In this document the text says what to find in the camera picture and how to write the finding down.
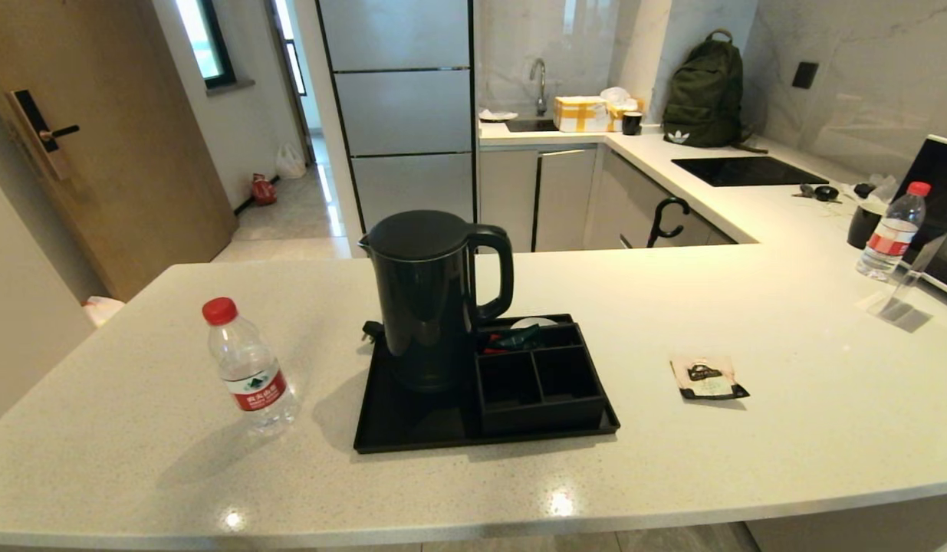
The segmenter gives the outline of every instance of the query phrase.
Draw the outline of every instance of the red label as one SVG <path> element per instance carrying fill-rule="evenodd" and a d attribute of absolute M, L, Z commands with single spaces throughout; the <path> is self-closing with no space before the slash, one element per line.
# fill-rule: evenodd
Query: red label
<path fill-rule="evenodd" d="M 242 411 L 260 411 L 260 409 L 276 402 L 283 393 L 286 392 L 286 378 L 283 377 L 281 370 L 277 371 L 276 377 L 268 385 L 262 387 L 259 391 L 249 394 L 234 393 L 235 401 L 238 401 L 238 407 Z"/>
<path fill-rule="evenodd" d="M 909 248 L 907 241 L 894 241 L 892 238 L 884 238 L 879 234 L 872 234 L 869 238 L 869 247 L 875 249 L 883 255 L 903 255 Z"/>

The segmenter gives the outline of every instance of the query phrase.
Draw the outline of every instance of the tea bag packet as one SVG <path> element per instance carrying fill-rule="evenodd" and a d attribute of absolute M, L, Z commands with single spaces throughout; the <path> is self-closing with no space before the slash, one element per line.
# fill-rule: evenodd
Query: tea bag packet
<path fill-rule="evenodd" d="M 673 356 L 670 368 L 685 399 L 740 399 L 749 397 L 735 381 L 732 359 L 727 356 Z"/>

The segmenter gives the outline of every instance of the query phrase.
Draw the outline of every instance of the black tray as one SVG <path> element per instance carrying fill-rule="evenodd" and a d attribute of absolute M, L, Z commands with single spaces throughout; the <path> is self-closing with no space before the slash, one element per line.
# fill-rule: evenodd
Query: black tray
<path fill-rule="evenodd" d="M 574 325 L 568 314 L 544 317 L 557 321 L 560 325 Z M 494 320 L 490 326 L 485 326 L 480 331 L 488 333 L 508 328 L 519 319 Z M 487 434 L 483 430 L 478 405 L 480 395 L 477 390 L 473 353 L 470 354 L 469 369 L 466 370 L 469 379 L 453 391 L 434 395 L 409 391 L 398 384 L 392 374 L 395 361 L 396 358 L 388 351 L 384 338 L 379 338 L 371 356 L 371 368 L 368 371 L 360 417 L 357 420 L 357 435 L 353 443 L 353 447 L 360 454 L 605 435 L 616 433 L 620 429 L 620 421 L 613 412 L 613 406 L 600 387 L 605 399 L 605 409 L 598 422 L 576 424 L 570 429 L 534 429 Z"/>

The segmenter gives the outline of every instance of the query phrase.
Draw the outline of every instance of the microwave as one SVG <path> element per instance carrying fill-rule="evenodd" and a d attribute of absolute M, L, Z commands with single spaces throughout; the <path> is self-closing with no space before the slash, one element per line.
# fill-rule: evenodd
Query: microwave
<path fill-rule="evenodd" d="M 929 194 L 926 196 L 926 217 L 914 238 L 908 251 L 903 256 L 903 262 L 910 265 L 919 254 L 919 249 L 940 235 L 947 234 L 947 139 L 943 136 L 927 136 L 926 141 L 919 148 L 912 167 L 906 172 L 899 191 L 894 199 L 901 198 L 906 193 L 911 182 L 922 181 L 930 184 Z M 936 256 L 926 266 L 922 276 L 926 282 L 947 293 L 947 238 Z"/>

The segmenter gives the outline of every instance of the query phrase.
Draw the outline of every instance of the speckled countertop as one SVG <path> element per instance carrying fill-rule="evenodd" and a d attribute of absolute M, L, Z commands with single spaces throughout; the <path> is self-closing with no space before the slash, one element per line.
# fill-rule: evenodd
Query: speckled countertop
<path fill-rule="evenodd" d="M 615 436 L 358 455 L 370 354 L 360 326 L 379 317 L 369 262 L 180 265 L 0 420 L 0 543 L 442 541 L 947 493 L 947 304 L 914 292 L 933 318 L 912 334 L 856 307 L 886 286 L 852 269 L 847 215 L 832 210 L 850 205 L 786 199 L 775 186 L 710 189 L 669 163 L 688 148 L 601 140 L 756 242 L 515 256 L 508 314 L 574 315 L 623 423 Z M 495 258 L 478 263 L 486 297 Z M 246 436 L 217 380 L 199 308 L 220 294 L 262 328 L 301 398 L 277 438 Z M 682 401 L 674 353 L 730 354 L 753 396 Z"/>

